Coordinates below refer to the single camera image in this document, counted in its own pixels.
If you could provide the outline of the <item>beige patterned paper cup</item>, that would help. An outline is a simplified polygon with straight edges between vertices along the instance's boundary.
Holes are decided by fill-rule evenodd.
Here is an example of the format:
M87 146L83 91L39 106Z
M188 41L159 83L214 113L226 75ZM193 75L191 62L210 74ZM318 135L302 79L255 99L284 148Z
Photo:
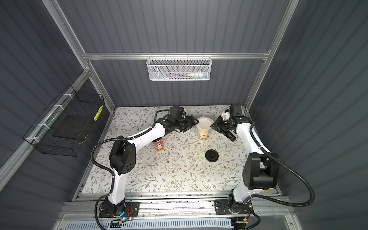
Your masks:
M198 118L198 124L196 125L198 129L198 138L200 140L206 140L209 136L209 131L211 130L211 125L214 121L208 117Z

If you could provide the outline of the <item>clear leak-proof film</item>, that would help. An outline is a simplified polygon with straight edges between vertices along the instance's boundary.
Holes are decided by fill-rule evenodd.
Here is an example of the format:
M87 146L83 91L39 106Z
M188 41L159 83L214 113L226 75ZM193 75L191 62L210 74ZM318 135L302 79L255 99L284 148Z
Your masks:
M202 131L209 131L211 129L211 124L214 123L214 121L208 117L200 117L198 118L198 121L199 123L196 126Z

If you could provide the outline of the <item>red patterned paper cup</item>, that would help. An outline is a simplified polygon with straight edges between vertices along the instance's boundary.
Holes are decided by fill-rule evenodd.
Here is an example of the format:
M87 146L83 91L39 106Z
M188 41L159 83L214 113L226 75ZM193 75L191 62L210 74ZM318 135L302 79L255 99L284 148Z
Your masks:
M153 140L151 143L156 151L162 151L164 149L163 137L157 138Z

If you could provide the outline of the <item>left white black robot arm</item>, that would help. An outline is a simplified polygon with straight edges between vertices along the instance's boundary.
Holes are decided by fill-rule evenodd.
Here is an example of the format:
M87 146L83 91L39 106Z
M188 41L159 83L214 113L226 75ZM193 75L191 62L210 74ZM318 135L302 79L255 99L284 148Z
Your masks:
M106 209L110 211L110 215L116 219L120 219L127 211L128 214L134 214L133 211L125 205L125 186L129 173L136 165L137 152L150 142L161 139L165 135L175 131L184 133L197 125L199 120L192 115L187 115L181 106L173 106L169 109L161 109L155 112L153 124L129 137L119 136L117 138L106 139L96 144L91 151L91 162L103 170L111 173L111 187L106 195L99 197L94 206L94 218L98 227L103 230L104 227L99 221L98 204L104 199L103 203ZM106 167L98 163L95 159L94 152L97 148L105 143L113 142L110 151L110 166Z

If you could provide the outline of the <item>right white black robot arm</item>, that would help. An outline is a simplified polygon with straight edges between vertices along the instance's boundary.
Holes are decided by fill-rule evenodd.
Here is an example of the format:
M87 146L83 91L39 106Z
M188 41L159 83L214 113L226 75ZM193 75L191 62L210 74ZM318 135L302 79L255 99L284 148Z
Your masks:
M251 200L253 198L260 198L278 205L294 208L307 207L315 201L315 192L308 181L283 163L279 159L278 154L270 152L264 146L257 134L255 124L249 117L243 114L241 105L231 105L229 109L225 110L215 120L211 127L231 141L234 141L235 137L239 136L242 143L251 150L243 168L242 182L232 190L226 200L220 199L214 201L216 214L221 215L227 212L236 214L241 212L246 213L245 220L233 218L232 226L234 229L250 230L261 223L261 218L251 207ZM276 188L280 167L292 173L306 186L309 192L307 201L300 203L286 202L261 194L269 189Z

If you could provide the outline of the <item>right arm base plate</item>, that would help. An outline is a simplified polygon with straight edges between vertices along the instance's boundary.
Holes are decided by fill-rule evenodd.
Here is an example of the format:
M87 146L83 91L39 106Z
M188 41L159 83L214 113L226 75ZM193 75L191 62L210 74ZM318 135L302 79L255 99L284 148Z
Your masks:
M217 215L250 215L253 206L250 203L239 203L226 199L216 199L213 203Z

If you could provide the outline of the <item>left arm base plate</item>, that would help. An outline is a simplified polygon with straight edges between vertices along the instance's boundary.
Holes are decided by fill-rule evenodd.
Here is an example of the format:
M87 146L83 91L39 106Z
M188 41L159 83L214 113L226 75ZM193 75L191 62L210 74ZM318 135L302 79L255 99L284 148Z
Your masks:
M135 218L140 209L139 202L121 202L117 205L103 201L98 207L99 218Z

